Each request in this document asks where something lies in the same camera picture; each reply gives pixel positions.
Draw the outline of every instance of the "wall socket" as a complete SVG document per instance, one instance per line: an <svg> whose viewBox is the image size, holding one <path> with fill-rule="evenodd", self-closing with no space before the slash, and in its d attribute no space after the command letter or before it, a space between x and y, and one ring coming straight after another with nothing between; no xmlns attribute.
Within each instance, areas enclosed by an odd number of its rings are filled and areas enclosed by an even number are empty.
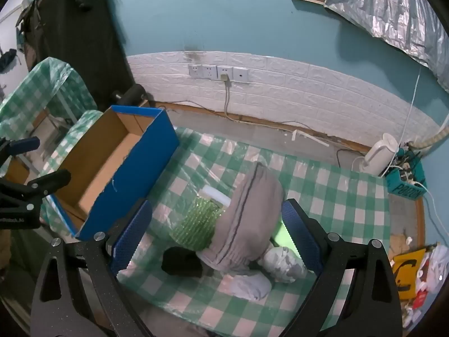
<svg viewBox="0 0 449 337"><path fill-rule="evenodd" d="M249 82L248 68L234 67L233 78L236 82Z"/></svg>
<svg viewBox="0 0 449 337"><path fill-rule="evenodd" d="M220 78L222 74L227 74L230 81L232 81L232 67L231 66L217 66L217 76Z"/></svg>
<svg viewBox="0 0 449 337"><path fill-rule="evenodd" d="M189 75L193 78L203 78L203 67L201 65L189 65Z"/></svg>
<svg viewBox="0 0 449 337"><path fill-rule="evenodd" d="M217 80L217 66L203 65L203 78L209 78L211 80Z"/></svg>

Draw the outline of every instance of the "teal basket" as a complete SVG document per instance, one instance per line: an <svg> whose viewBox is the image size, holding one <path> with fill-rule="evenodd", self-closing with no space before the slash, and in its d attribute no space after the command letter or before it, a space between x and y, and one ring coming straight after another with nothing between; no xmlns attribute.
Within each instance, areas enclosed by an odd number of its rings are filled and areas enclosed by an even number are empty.
<svg viewBox="0 0 449 337"><path fill-rule="evenodd" d="M403 149L400 149L398 155L410 154L413 156L412 152L405 153ZM427 187L426 179L424 176L423 165L421 165L421 160L418 157L413 158L410 161L410 167L413 169L412 173L415 177L415 181L423 184ZM388 192L393 193L394 195L402 196L403 198L416 200L419 199L426 193L426 190L419 185L412 185L408 182L404 182L400 179L399 169L393 168L387 176L387 186Z"/></svg>

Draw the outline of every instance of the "textured blue pad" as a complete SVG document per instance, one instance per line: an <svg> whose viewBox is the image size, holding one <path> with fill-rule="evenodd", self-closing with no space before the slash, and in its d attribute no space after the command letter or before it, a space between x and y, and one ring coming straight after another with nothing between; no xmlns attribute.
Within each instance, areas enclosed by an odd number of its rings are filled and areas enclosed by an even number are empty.
<svg viewBox="0 0 449 337"><path fill-rule="evenodd" d="M296 249L308 270L316 276L323 271L320 247L310 234L301 216L289 201L284 201L281 207L282 221L290 234Z"/></svg>
<svg viewBox="0 0 449 337"><path fill-rule="evenodd" d="M117 275L120 270L127 268L152 216L151 204L145 200L113 246L110 264L113 275Z"/></svg>

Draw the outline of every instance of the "white kettle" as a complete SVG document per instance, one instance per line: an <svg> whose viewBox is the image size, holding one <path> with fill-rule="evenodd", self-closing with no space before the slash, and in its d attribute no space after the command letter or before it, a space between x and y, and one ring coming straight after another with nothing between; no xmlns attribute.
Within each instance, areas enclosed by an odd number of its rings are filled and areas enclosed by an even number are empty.
<svg viewBox="0 0 449 337"><path fill-rule="evenodd" d="M373 148L366 154L360 163L359 171L369 173L374 176L380 175L380 172L387 167L399 146L396 139L388 133L384 133Z"/></svg>

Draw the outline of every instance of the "gray floor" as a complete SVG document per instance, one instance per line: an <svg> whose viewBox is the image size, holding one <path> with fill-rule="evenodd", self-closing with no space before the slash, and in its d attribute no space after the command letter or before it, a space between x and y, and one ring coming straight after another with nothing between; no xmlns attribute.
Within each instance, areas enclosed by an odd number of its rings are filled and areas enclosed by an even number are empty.
<svg viewBox="0 0 449 337"><path fill-rule="evenodd" d="M272 151L324 161L336 166L338 165L337 150L345 148L338 143L332 142L330 142L329 147L326 147L300 135L296 135L295 141L292 141L292 135L288 131L233 122L210 114L169 110L168 115L175 126L223 136ZM340 165L345 169L351 168L352 162L358 156L360 154L347 151L338 153ZM358 167L358 164L359 160L356 160L354 169ZM391 234L405 234L407 237L411 237L413 239L411 246L414 246L417 240L417 218L414 201L391 194L389 195L389 200Z"/></svg>

